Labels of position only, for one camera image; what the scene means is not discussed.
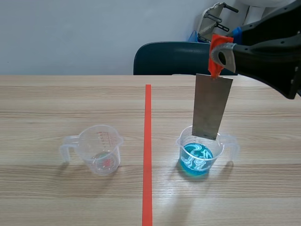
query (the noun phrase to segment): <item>metal plate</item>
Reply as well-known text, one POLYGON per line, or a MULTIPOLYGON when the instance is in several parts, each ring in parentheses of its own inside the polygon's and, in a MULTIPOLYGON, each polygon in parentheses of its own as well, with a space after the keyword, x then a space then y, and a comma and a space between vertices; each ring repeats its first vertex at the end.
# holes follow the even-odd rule
POLYGON ((216 140, 233 79, 197 74, 192 134, 216 140))

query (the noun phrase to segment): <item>dark blue chair backrest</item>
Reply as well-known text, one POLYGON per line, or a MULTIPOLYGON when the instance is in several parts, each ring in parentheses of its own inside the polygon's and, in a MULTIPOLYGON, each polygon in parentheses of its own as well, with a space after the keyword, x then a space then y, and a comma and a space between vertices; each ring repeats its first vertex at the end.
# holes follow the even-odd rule
MULTIPOLYGON (((210 74, 210 44, 155 42, 142 46, 134 60, 135 75, 210 74)), ((223 69, 221 75, 237 75, 223 69)))

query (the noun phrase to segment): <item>white object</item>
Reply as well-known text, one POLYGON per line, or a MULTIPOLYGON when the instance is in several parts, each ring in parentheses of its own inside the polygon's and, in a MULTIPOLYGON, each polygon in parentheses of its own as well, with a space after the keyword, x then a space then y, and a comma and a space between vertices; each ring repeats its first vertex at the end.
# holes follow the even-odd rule
POLYGON ((249 12, 246 16, 245 24, 251 24, 262 19, 266 7, 282 7, 287 5, 291 0, 240 0, 242 3, 249 5, 249 12))
POLYGON ((70 161, 69 148, 96 174, 114 172, 120 164, 119 146, 123 138, 111 126, 92 126, 78 136, 65 137, 60 153, 65 162, 70 161))

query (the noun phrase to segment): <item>measuring cup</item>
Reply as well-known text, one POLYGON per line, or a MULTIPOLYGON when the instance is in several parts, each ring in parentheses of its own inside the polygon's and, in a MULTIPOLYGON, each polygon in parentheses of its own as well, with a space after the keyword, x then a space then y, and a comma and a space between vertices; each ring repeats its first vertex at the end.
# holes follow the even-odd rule
POLYGON ((227 148, 230 149, 230 159, 234 160, 240 146, 233 136, 218 134, 216 140, 210 140, 192 135, 192 126, 185 128, 176 141, 180 147, 180 163, 192 175, 202 175, 209 172, 215 160, 227 148))
POLYGON ((65 137, 60 153, 65 162, 70 161, 69 148, 96 174, 114 172, 120 164, 119 146, 123 138, 111 126, 92 126, 78 136, 65 137))

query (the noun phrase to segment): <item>red tape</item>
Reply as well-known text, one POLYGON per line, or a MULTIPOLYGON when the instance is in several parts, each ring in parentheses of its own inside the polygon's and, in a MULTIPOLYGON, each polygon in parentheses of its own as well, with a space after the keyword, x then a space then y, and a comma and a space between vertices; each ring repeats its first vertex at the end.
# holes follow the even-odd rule
POLYGON ((142 226, 152 226, 151 85, 145 86, 142 226))

